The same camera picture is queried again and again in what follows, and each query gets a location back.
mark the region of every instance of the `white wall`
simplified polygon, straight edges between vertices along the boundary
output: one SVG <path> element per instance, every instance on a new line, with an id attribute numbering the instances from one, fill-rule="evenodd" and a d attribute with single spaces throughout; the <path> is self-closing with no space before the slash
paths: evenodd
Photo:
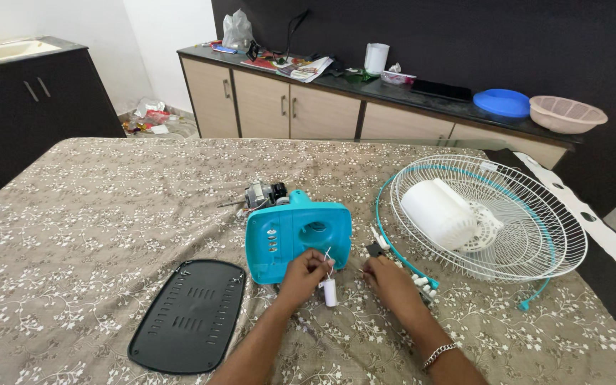
<path id="1" fill-rule="evenodd" d="M 153 4 L 146 9 L 150 16 Z M 134 109 L 144 96 L 154 96 L 122 0 L 0 0 L 0 40 L 38 35 L 89 47 L 116 113 Z"/>
<path id="2" fill-rule="evenodd" d="M 211 0 L 124 0 L 156 99 L 192 111 L 176 51 L 216 38 Z"/>

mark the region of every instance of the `teal fan housing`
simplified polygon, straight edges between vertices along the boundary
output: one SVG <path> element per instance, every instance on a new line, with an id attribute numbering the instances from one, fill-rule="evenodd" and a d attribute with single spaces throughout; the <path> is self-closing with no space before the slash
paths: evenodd
<path id="1" fill-rule="evenodd" d="M 246 262 L 258 284 L 282 282 L 287 264 L 312 247 L 343 268 L 350 253 L 351 216 L 346 206 L 313 202 L 301 190 L 289 194 L 289 204 L 251 213 L 246 223 Z"/>

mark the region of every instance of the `silver bracelet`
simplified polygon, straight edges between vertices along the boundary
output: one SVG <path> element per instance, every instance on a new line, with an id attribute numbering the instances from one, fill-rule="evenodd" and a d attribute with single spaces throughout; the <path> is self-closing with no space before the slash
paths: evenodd
<path id="1" fill-rule="evenodd" d="M 452 344 L 441 346 L 439 349 L 434 350 L 434 353 L 432 353 L 432 355 L 429 358 L 427 358 L 427 361 L 424 362 L 424 367 L 422 368 L 422 370 L 423 371 L 427 370 L 427 368 L 429 368 L 429 365 L 432 365 L 434 361 L 436 361 L 436 359 L 439 358 L 441 353 L 444 353 L 447 350 L 455 349 L 457 347 L 458 346 L 452 343 Z"/>

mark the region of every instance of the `dark brown wall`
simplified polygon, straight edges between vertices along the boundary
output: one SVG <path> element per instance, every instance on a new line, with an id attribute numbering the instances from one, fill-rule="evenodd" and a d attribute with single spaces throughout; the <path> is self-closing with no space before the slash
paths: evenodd
<path id="1" fill-rule="evenodd" d="M 610 121 L 586 133 L 556 172 L 598 214 L 616 206 L 616 1 L 213 0 L 218 38 L 225 14 L 241 7 L 256 41 L 282 50 L 288 20 L 309 6 L 296 53 L 362 66 L 365 45 L 381 42 L 391 46 L 389 65 L 422 79 L 603 109 Z"/>

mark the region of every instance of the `wooden cabinet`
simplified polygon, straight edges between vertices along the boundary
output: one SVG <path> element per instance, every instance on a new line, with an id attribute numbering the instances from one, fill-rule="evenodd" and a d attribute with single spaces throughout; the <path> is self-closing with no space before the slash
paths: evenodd
<path id="1" fill-rule="evenodd" d="M 368 103 L 363 139 L 448 139 L 453 122 Z"/>
<path id="2" fill-rule="evenodd" d="M 295 84 L 289 93 L 292 139 L 355 137 L 360 100 Z"/>
<path id="3" fill-rule="evenodd" d="M 230 70 L 182 59 L 201 138 L 239 138 Z"/>
<path id="4" fill-rule="evenodd" d="M 86 48 L 0 64 L 0 189 L 74 137 L 125 137 Z"/>
<path id="5" fill-rule="evenodd" d="M 567 151 L 566 148 L 521 136 L 503 134 L 493 129 L 482 129 L 468 125 L 456 124 L 451 139 L 499 139 L 508 143 L 518 152 L 534 158 L 546 169 L 552 169 Z"/>
<path id="6" fill-rule="evenodd" d="M 289 84 L 234 71 L 243 138 L 289 138 Z"/>

